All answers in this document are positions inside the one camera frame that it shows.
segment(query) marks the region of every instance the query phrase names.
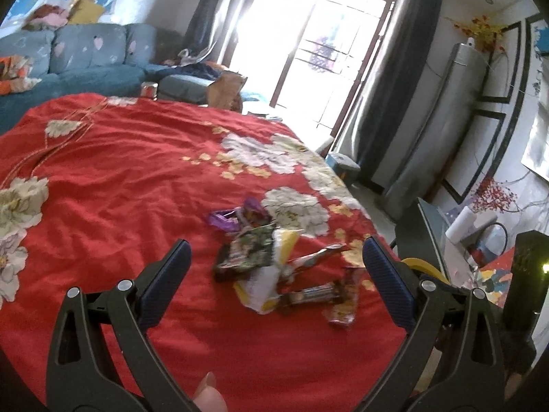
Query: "bed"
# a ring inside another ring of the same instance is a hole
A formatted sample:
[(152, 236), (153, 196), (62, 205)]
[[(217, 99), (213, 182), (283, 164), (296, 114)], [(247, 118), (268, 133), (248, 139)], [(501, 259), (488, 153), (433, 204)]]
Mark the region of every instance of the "bed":
[[(70, 287), (85, 292), (133, 278), (183, 238), (191, 269), (149, 338), (179, 385), (212, 371), (231, 411), (347, 411), (401, 344), (371, 282), (356, 322), (330, 327), (324, 307), (258, 315), (211, 272), (227, 237), (215, 210), (262, 202), (303, 229), (292, 256), (343, 241), (349, 249), (300, 276), (319, 285), (361, 264), (375, 229), (324, 161), (281, 123), (148, 99), (81, 94), (31, 109), (0, 137), (0, 346), (45, 401), (46, 361)], [(137, 391), (107, 333), (127, 388)]]

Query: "candy wrapper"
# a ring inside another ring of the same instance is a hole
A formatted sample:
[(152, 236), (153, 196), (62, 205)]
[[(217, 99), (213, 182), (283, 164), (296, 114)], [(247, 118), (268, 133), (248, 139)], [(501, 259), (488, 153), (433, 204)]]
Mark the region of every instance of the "candy wrapper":
[(213, 274), (218, 282), (244, 278), (250, 272), (273, 262), (275, 225), (250, 229), (221, 248)]
[(360, 283), (365, 274), (365, 268), (355, 266), (345, 268), (341, 279), (344, 301), (324, 312), (324, 316), (331, 324), (348, 327), (355, 321), (356, 309), (359, 306)]
[(344, 287), (340, 281), (326, 283), (318, 287), (294, 291), (284, 294), (279, 302), (280, 307), (309, 303), (333, 303), (340, 304), (345, 301)]
[(288, 260), (301, 232), (277, 228), (273, 234), (272, 265), (258, 268), (249, 274), (247, 280), (234, 283), (238, 299), (245, 307), (259, 314), (267, 314), (277, 307), (280, 298), (277, 284), (282, 263)]
[(272, 222), (272, 218), (259, 201), (246, 198), (240, 207), (212, 212), (207, 221), (209, 225), (225, 232), (241, 232), (266, 226)]
[(334, 243), (326, 246), (314, 254), (305, 255), (295, 260), (289, 261), (284, 268), (282, 268), (281, 282), (287, 284), (293, 283), (295, 277), (301, 272), (312, 268), (317, 265), (321, 260), (330, 257), (331, 255), (347, 250), (347, 245), (344, 243)]

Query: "paper towel roll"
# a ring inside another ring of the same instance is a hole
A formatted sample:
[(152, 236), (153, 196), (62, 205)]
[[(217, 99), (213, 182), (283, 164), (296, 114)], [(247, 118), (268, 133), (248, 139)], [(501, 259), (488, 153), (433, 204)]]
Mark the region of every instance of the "paper towel roll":
[(454, 244), (458, 244), (465, 237), (471, 226), (473, 226), (476, 219), (477, 215), (469, 206), (465, 206), (457, 216), (456, 221), (446, 231), (448, 240)]

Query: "tissue box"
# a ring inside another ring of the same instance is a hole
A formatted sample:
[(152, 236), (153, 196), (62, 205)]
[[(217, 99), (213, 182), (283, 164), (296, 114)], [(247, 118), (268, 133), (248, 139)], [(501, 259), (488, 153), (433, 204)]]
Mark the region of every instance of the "tissue box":
[(341, 153), (328, 153), (326, 164), (332, 168), (347, 187), (353, 185), (360, 173), (360, 166)]

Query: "floral pattern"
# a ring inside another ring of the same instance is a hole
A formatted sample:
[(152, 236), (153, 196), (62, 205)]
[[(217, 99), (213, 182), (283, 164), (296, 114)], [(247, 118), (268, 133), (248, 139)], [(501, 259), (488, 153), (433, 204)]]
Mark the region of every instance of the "floral pattern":
[(221, 147), (228, 150), (227, 155), (251, 167), (268, 166), (279, 174), (295, 173), (297, 161), (281, 150), (274, 150), (254, 138), (246, 138), (229, 133), (221, 142)]
[(112, 96), (107, 98), (106, 103), (109, 105), (127, 107), (128, 105), (135, 105), (137, 103), (137, 98), (119, 98), (117, 96)]
[(314, 191), (320, 192), (328, 200), (339, 200), (349, 209), (363, 210), (360, 203), (351, 195), (343, 181), (324, 163), (322, 166), (308, 166), (303, 176)]
[(282, 228), (303, 229), (309, 237), (328, 235), (330, 215), (313, 195), (280, 187), (267, 192), (261, 205)]
[(48, 179), (15, 178), (0, 191), (0, 309), (13, 302), (19, 289), (17, 274), (25, 267), (27, 250), (20, 247), (26, 228), (42, 220), (42, 204), (48, 199)]
[(76, 130), (81, 125), (82, 122), (80, 121), (54, 119), (48, 122), (45, 132), (50, 138), (59, 138), (60, 136), (67, 136), (71, 131)]
[(13, 302), (19, 289), (19, 273), (27, 260), (27, 250), (20, 247), (26, 236), (24, 229), (12, 232), (0, 238), (0, 309), (4, 300)]
[(46, 178), (16, 178), (9, 189), (0, 191), (0, 237), (40, 223), (40, 209), (48, 199), (47, 184)]
[(324, 167), (326, 166), (326, 163), (319, 155), (309, 150), (297, 139), (276, 133), (271, 137), (271, 140), (273, 143), (267, 146), (268, 149), (285, 153), (301, 165), (307, 166), (316, 164)]

